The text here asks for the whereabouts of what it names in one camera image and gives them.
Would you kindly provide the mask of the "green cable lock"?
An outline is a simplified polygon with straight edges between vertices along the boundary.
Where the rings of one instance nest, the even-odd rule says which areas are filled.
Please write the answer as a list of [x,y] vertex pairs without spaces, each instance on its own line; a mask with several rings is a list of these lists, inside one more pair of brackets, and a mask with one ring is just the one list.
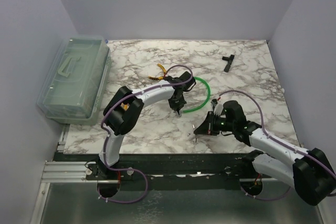
[[196,82],[199,81],[199,82],[202,83],[202,84],[205,86],[205,88],[206,88],[206,91],[207,91],[207,93],[206,93],[206,99],[203,101],[203,103],[202,103],[201,105],[198,105],[198,106],[196,106],[196,107],[194,107],[194,108],[186,109],[186,110],[175,111],[175,114],[176,114],[177,116],[181,116],[182,113],[192,113],[192,112],[198,111],[198,110],[200,110],[201,108],[203,108],[203,107],[207,104],[207,102],[210,100],[210,97],[211,97],[211,88],[210,88],[209,84],[208,84],[204,79],[202,79],[202,78],[200,78],[200,77],[194,77],[194,79],[195,79],[194,84],[193,84],[190,88],[188,88],[188,89],[186,90],[186,92],[191,91],[191,90],[193,89],[193,87],[196,85]]

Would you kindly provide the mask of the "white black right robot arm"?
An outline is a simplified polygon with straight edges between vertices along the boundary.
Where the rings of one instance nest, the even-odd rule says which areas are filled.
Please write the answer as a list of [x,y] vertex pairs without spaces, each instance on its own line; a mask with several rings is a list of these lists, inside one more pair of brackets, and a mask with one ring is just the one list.
[[307,204],[316,206],[335,194],[335,172],[325,153],[288,143],[265,131],[258,123],[246,119],[243,108],[235,101],[219,104],[212,101],[203,123],[195,135],[232,134],[236,140],[254,148],[241,165],[249,178],[257,174],[273,177],[295,189]]

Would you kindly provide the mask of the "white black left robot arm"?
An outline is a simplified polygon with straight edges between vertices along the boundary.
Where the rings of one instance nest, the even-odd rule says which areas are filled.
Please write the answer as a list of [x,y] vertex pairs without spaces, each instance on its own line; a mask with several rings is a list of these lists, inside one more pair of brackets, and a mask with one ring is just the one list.
[[102,163],[98,173],[104,179],[112,179],[116,175],[115,164],[119,161],[123,139],[135,127],[144,108],[167,100],[170,108],[181,115],[186,104],[184,93],[189,92],[195,84],[193,75],[186,71],[179,77],[167,76],[142,89],[119,88],[103,111],[101,128],[107,132],[107,138],[99,154]]

